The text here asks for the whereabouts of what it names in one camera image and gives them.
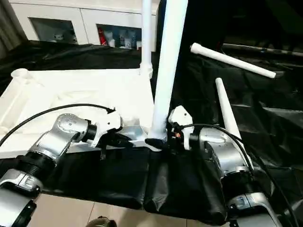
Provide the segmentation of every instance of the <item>white plastic tube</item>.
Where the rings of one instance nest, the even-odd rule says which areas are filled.
[[[215,82],[216,82],[217,92],[218,92],[218,96],[219,96],[219,102],[220,102],[220,107],[221,107],[221,112],[222,112],[222,116],[223,116],[225,129],[229,133],[231,133],[231,134],[233,134],[233,135],[235,135],[235,136],[237,136],[241,139],[239,128],[238,128],[236,119],[233,115],[232,107],[231,107],[231,104],[228,100],[228,96],[227,96],[227,93],[225,91],[223,81],[222,81],[221,78],[217,78],[215,80]],[[245,159],[244,155],[242,154],[242,152],[240,150],[239,150],[239,152],[241,153],[242,158],[245,161],[245,163],[248,164],[246,162],[246,159]]]
[[[142,2],[142,61],[140,64],[141,74],[149,74],[152,78],[152,0]]]
[[[217,51],[210,50],[197,43],[194,43],[191,45],[190,51],[195,54],[200,54],[200,55],[203,55],[203,56],[206,56],[206,57],[218,60],[218,61],[222,61],[227,64],[230,64],[230,65],[233,65],[233,66],[236,66],[236,67],[239,67],[239,68],[251,71],[251,72],[255,72],[255,73],[265,76],[265,77],[269,77],[269,78],[273,79],[276,76],[275,72],[266,70],[266,69],[258,67],[256,65],[249,64],[245,61],[241,61],[239,59],[230,57],[228,55],[219,53]]]
[[[174,84],[187,0],[167,0],[155,106],[149,138],[166,140],[166,122]]]

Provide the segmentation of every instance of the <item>tile floor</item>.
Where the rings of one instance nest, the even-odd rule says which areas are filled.
[[[99,217],[113,219],[118,227],[207,227],[193,220],[150,214],[103,203],[42,194],[29,227],[85,227]]]

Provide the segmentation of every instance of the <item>white curtain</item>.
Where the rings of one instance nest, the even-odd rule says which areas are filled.
[[[26,40],[10,4],[0,0],[0,58]]]

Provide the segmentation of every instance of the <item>white cabinet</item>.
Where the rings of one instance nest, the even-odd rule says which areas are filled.
[[[11,5],[29,40],[52,41],[55,35],[74,31],[78,44],[88,44],[80,9],[19,3]]]
[[[141,40],[142,0],[9,0],[29,40],[101,44],[100,33],[113,36],[116,47],[136,48]],[[151,50],[156,48],[160,0],[152,0]]]
[[[135,48],[136,41],[141,41],[142,16],[138,13],[124,13],[105,10],[81,9],[84,25],[86,28],[89,43],[100,45],[100,30],[107,29],[113,32],[116,46],[126,45],[119,43],[121,33],[130,31],[134,35],[126,34],[130,40],[133,40],[132,48]],[[151,26],[151,51],[156,49],[156,15],[152,15]]]

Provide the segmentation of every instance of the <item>black cable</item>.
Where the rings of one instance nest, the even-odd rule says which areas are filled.
[[[246,147],[249,148],[249,151],[253,154],[253,156],[258,160],[258,164],[260,165],[260,167],[265,171],[265,173],[267,174],[267,176],[269,177],[269,179],[272,181],[272,183],[274,184],[274,186],[277,188],[277,190],[280,192],[280,194],[282,195],[282,197],[284,198],[284,201],[286,203],[287,209],[289,211],[289,214],[293,220],[293,224],[295,227],[300,227],[298,220],[295,216],[294,210],[292,208],[292,206],[290,205],[287,197],[285,196],[282,188],[280,187],[280,185],[278,184],[278,182],[275,180],[275,178],[272,176],[272,174],[269,172],[268,167],[265,165],[265,163],[263,162],[263,160],[259,157],[259,155],[257,154],[257,151],[254,149],[253,146],[248,145],[246,143],[244,143],[244,141],[242,139],[240,139],[239,137],[231,134],[230,132],[228,132],[226,129],[221,128],[219,126],[215,126],[215,125],[211,125],[211,124],[188,124],[188,125],[183,125],[181,126],[181,128],[187,128],[187,127],[194,127],[194,126],[202,126],[205,128],[214,128],[214,129],[218,129],[222,132],[224,132],[226,135],[228,135],[240,148],[241,152],[244,154],[244,157],[246,159],[247,163],[249,162],[249,158],[245,152],[245,150],[243,149],[243,147],[239,144],[239,142],[241,142],[243,145],[245,145]]]
[[[107,113],[112,113],[115,110],[107,108],[105,106],[101,106],[101,105],[96,105],[96,104],[87,104],[87,103],[81,103],[81,104],[69,104],[69,105],[62,105],[62,106],[58,106],[55,108],[51,108],[45,111],[42,111],[40,113],[37,113],[33,116],[31,116],[30,118],[27,118],[26,120],[24,120],[23,122],[21,122],[20,124],[18,124],[17,126],[15,126],[14,128],[12,128],[1,140],[0,140],[0,147],[1,145],[8,139],[8,137],[10,137],[15,131],[17,131],[19,128],[21,128],[23,125],[25,125],[26,123],[30,122],[31,120],[44,115],[46,113],[52,112],[52,111],[56,111],[56,110],[61,110],[61,109],[65,109],[65,108],[70,108],[70,107],[76,107],[76,106],[92,106],[95,108],[100,108],[100,109],[104,109],[107,111]]]

